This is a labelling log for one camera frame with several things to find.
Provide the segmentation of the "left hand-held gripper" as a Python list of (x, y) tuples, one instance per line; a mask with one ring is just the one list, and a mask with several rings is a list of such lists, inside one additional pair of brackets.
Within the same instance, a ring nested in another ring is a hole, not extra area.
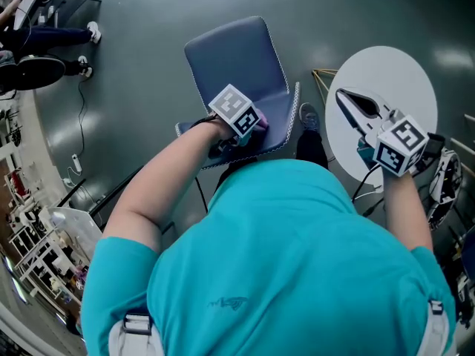
[(217, 159), (234, 148), (243, 148), (261, 140), (261, 112), (250, 98), (233, 85), (227, 85), (210, 103), (209, 108), (231, 129), (232, 136), (214, 145), (210, 159)]

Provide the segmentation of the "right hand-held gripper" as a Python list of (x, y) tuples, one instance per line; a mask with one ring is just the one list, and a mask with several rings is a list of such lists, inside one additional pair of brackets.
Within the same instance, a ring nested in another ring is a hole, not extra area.
[(390, 106), (378, 94), (361, 88), (339, 88), (337, 106), (361, 137), (357, 152), (368, 168), (376, 166), (401, 177), (420, 162), (440, 156), (445, 138), (422, 129), (410, 115)]

